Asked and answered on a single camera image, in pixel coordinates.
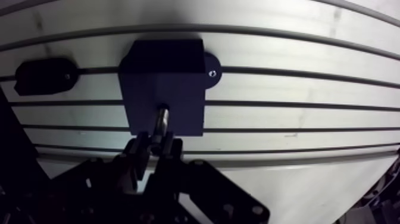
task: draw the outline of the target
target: black bracket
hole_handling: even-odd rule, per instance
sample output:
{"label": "black bracket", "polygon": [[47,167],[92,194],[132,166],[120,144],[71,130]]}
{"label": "black bracket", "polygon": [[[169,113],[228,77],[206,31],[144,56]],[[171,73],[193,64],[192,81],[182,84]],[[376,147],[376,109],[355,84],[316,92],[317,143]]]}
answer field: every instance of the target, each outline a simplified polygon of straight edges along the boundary
{"label": "black bracket", "polygon": [[168,130],[202,136],[205,90],[221,79],[219,60],[201,39],[135,41],[118,68],[130,132],[151,132],[158,107],[168,105]]}

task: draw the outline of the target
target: metal shaft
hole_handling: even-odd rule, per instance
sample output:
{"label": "metal shaft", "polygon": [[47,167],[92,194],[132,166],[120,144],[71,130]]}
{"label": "metal shaft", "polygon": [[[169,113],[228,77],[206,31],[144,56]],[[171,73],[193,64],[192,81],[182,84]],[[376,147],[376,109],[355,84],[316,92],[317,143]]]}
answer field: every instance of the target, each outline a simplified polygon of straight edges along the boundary
{"label": "metal shaft", "polygon": [[152,137],[153,144],[160,144],[161,140],[167,133],[169,115],[170,113],[167,105],[162,105],[159,107]]}

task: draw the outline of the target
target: white curved panel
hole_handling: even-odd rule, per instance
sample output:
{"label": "white curved panel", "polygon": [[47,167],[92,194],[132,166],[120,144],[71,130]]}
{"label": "white curved panel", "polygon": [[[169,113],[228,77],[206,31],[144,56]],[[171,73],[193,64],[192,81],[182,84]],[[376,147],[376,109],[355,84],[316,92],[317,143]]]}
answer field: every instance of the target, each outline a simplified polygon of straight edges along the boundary
{"label": "white curved panel", "polygon": [[[187,161],[191,160],[206,160],[206,161],[231,161],[232,165],[238,161],[253,161],[262,162],[265,166],[268,166],[268,162],[274,162],[271,164],[285,164],[288,160],[292,161],[293,164],[300,162],[301,160],[318,159],[319,161],[324,161],[324,159],[329,160],[332,157],[346,157],[346,156],[357,156],[357,155],[368,155],[375,153],[385,153],[394,152],[398,149],[398,146],[386,146],[386,147],[373,147],[373,148],[357,148],[351,150],[331,150],[322,152],[302,152],[302,153],[258,153],[258,154],[203,154],[203,155],[192,155],[184,154],[183,159]],[[51,148],[51,147],[36,147],[39,154],[50,154],[50,155],[65,155],[65,156],[75,156],[83,158],[103,158],[103,159],[113,159],[116,155],[122,152],[105,152],[105,151],[89,151],[84,149],[63,149],[63,148]]]}
{"label": "white curved panel", "polygon": [[[129,132],[24,129],[34,144],[122,149]],[[400,131],[323,133],[205,133],[183,137],[186,151],[289,150],[398,142]]]}
{"label": "white curved panel", "polygon": [[0,17],[0,45],[40,36],[35,20],[38,17],[38,12],[30,9]]}
{"label": "white curved panel", "polygon": [[328,224],[350,209],[395,160],[393,156],[223,173],[270,208],[270,224]]}
{"label": "white curved panel", "polygon": [[378,11],[400,20],[400,2],[397,0],[347,0],[371,10]]}
{"label": "white curved panel", "polygon": [[[52,95],[19,96],[15,81],[1,82],[9,102],[122,99],[116,74],[81,76],[73,89]],[[206,91],[208,100],[315,102],[399,107],[400,90],[330,80],[225,73]]]}
{"label": "white curved panel", "polygon": [[[123,106],[13,107],[23,125],[128,127]],[[400,127],[397,112],[206,106],[204,128]]]}
{"label": "white curved panel", "polygon": [[[223,66],[316,71],[400,83],[398,61],[368,53],[261,36],[216,33],[199,36],[204,40],[205,49],[217,56]],[[83,38],[48,46],[54,55],[73,57],[80,67],[117,66],[137,37]]]}
{"label": "white curved panel", "polygon": [[[235,26],[265,27],[328,36],[346,41],[361,43],[392,52],[400,52],[389,42],[398,41],[400,35],[395,26],[377,20],[376,26],[381,32],[374,32],[362,24],[368,23],[368,17],[352,11],[341,10],[334,6],[306,0],[257,0],[249,3],[234,1],[144,1],[144,0],[69,0],[55,1],[39,5],[20,13],[32,15],[31,20],[40,20],[40,32],[44,35],[65,33],[76,30],[95,29],[115,26],[162,23],[201,23],[226,24]],[[358,20],[341,23],[343,14],[355,14]],[[336,30],[345,35],[336,35]],[[381,39],[381,42],[369,41],[362,34]],[[21,38],[19,33],[10,30],[10,34]],[[35,36],[24,34],[28,39]]]}

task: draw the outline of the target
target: screw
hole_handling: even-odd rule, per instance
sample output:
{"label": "screw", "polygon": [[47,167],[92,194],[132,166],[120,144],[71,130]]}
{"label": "screw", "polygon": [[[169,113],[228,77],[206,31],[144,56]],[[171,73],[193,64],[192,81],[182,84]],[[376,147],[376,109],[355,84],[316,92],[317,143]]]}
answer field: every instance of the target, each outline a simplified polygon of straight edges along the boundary
{"label": "screw", "polygon": [[211,70],[211,71],[208,72],[208,76],[212,77],[212,78],[216,77],[217,76],[217,72],[215,70]]}
{"label": "screw", "polygon": [[260,206],[254,206],[252,211],[254,214],[261,215],[263,213],[264,209]]}

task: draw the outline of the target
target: black metal frame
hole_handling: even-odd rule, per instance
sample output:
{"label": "black metal frame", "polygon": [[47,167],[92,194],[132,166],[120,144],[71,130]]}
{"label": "black metal frame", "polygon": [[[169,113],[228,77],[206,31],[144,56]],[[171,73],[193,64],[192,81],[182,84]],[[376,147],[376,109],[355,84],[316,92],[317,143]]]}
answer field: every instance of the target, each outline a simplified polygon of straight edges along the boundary
{"label": "black metal frame", "polygon": [[49,178],[36,161],[38,152],[0,90],[0,185],[9,195],[45,186]]}

